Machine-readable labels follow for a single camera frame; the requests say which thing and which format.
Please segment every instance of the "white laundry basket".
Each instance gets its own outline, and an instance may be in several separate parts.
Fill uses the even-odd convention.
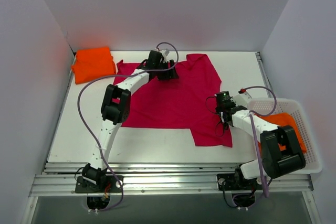
[[[259,98],[252,99],[248,104],[248,109],[254,110],[260,114],[267,114],[272,110],[273,106],[273,98]],[[277,107],[273,114],[278,114],[281,112],[287,112],[294,118],[307,148],[307,152],[303,154],[305,156],[304,158],[306,159],[306,167],[304,169],[293,172],[293,174],[311,174],[320,172],[322,170],[321,159],[317,151],[316,142],[311,134],[306,115],[301,105],[294,100],[277,99]]]

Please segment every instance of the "red cloth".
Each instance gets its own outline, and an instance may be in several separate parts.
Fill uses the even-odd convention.
[[[131,74],[139,63],[120,61],[118,74]],[[132,95],[130,116],[123,127],[155,129],[190,129],[196,146],[224,145],[232,147],[230,130],[224,136],[215,134],[219,116],[210,113],[205,99],[219,92],[221,80],[205,54],[187,55],[176,65],[179,79],[159,81],[157,78]],[[116,77],[114,84],[125,78]],[[207,105],[215,110],[215,99]]]

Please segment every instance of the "metal frame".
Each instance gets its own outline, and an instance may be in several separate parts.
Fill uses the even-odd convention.
[[[266,76],[260,53],[256,53],[265,86],[271,88]],[[74,174],[85,163],[46,163],[44,174],[37,175],[30,191],[22,223],[31,223],[38,197],[83,196],[75,194]],[[233,173],[236,163],[200,164],[110,164],[112,169],[124,176],[126,195],[167,195],[167,194],[221,194],[218,190],[217,174]],[[319,214],[311,191],[310,175],[286,175],[275,179],[270,185],[272,192],[301,191],[312,223],[320,223]]]

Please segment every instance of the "white table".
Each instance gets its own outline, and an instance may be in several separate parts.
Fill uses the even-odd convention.
[[[148,51],[113,51],[114,61],[141,62]],[[182,51],[180,61],[187,54]],[[197,52],[207,54],[221,80],[221,90],[236,95],[243,87],[264,85],[254,52]],[[171,51],[170,58],[176,59]],[[101,126],[100,107],[106,86],[113,78],[101,80],[86,89],[81,99],[84,118],[98,135]],[[95,141],[84,127],[77,112],[77,96],[84,84],[76,85],[74,78],[68,90],[63,111],[50,149],[49,163],[87,163]],[[254,98],[267,97],[265,90],[249,93]],[[190,130],[134,129],[122,127],[115,138],[110,163],[130,164],[193,164],[243,163],[256,158],[252,138],[241,130],[231,128],[233,148],[224,146],[197,147]]]

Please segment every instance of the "folded orange cloth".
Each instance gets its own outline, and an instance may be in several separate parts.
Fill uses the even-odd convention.
[[[75,84],[95,80],[116,73],[116,64],[109,47],[78,50],[76,62],[71,66]]]
[[[279,126],[286,126],[286,125],[292,126],[293,129],[295,130],[296,136],[298,137],[299,144],[300,144],[300,147],[302,149],[302,152],[303,153],[307,152],[307,148],[304,145],[303,139],[302,139],[301,134],[299,132],[299,128],[297,127],[294,118],[290,114],[284,112],[284,113],[279,113],[279,114],[275,114],[275,115],[260,116],[260,118],[264,119],[265,121],[267,121],[269,123],[277,124]],[[281,151],[286,149],[285,146],[279,145],[279,147],[280,147]]]

